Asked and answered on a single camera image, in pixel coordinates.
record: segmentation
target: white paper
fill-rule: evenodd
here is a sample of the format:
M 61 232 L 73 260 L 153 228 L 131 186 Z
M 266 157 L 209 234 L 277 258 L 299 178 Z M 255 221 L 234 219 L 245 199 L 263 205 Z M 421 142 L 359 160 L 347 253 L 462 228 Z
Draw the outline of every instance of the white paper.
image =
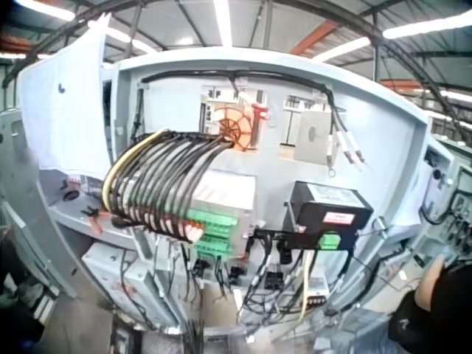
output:
M 433 173 L 433 167 L 426 162 L 422 162 L 420 172 L 412 190 L 408 193 L 408 198 L 395 222 L 398 226 L 412 226 L 421 223 L 420 208 L 425 198 L 426 189 Z
M 108 21 L 19 75 L 24 130 L 41 170 L 103 179 L 111 166 L 100 81 Z

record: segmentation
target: green terminal block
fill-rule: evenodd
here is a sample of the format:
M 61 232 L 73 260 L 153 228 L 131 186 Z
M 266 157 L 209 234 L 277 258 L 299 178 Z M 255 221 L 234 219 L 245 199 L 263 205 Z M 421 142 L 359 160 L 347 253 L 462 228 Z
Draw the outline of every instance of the green terminal block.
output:
M 187 217 L 201 223 L 203 237 L 195 244 L 197 252 L 214 257 L 226 257 L 232 253 L 231 235 L 237 225 L 237 218 L 227 215 L 191 209 Z
M 319 239 L 319 246 L 321 249 L 338 249 L 341 242 L 341 237 L 336 233 L 325 233 Z

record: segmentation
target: yellow cable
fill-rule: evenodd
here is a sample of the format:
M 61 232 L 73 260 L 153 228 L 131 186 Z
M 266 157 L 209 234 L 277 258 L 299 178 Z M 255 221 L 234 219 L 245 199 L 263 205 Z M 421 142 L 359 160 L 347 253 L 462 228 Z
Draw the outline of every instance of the yellow cable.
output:
M 141 148 L 150 144 L 155 138 L 157 138 L 159 135 L 164 133 L 166 130 L 167 129 L 161 129 L 155 132 L 153 135 L 149 136 L 148 138 L 144 139 L 139 144 L 134 145 L 130 150 L 126 151 L 126 153 L 124 153 L 123 156 L 121 156 L 121 158 L 111 167 L 110 172 L 108 173 L 106 179 L 103 182 L 103 188 L 102 188 L 102 200 L 103 200 L 103 203 L 105 204 L 105 208 L 108 211 L 111 211 L 110 204 L 108 202 L 108 196 L 110 195 L 110 190 L 111 190 L 111 183 L 113 182 L 115 176 L 119 172 L 119 169 L 121 168 L 121 166 L 123 166 L 124 163 L 132 159 L 141 150 Z
M 302 312 L 298 318 L 298 322 L 302 321 L 303 316 L 307 310 L 308 304 L 308 280 L 310 277 L 310 263 L 311 259 L 314 257 L 314 251 L 309 251 L 306 254 L 305 262 L 303 263 L 303 301 L 302 301 Z

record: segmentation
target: electrical relay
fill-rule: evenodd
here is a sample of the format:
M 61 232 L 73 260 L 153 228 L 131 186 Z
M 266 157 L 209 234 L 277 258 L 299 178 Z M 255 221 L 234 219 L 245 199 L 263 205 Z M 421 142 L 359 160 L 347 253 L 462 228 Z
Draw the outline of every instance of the electrical relay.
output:
M 356 190 L 302 181 L 295 182 L 289 204 L 283 224 L 288 249 L 352 249 L 373 212 Z

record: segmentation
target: person's hand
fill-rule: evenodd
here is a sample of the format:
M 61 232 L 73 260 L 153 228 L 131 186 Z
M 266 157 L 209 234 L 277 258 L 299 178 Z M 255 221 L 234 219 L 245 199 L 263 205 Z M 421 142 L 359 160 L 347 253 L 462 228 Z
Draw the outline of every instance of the person's hand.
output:
M 431 298 L 433 297 L 434 285 L 436 284 L 437 278 L 440 277 L 443 266 L 444 255 L 439 254 L 428 271 L 423 275 L 414 293 L 416 305 L 420 306 L 425 311 L 431 311 Z

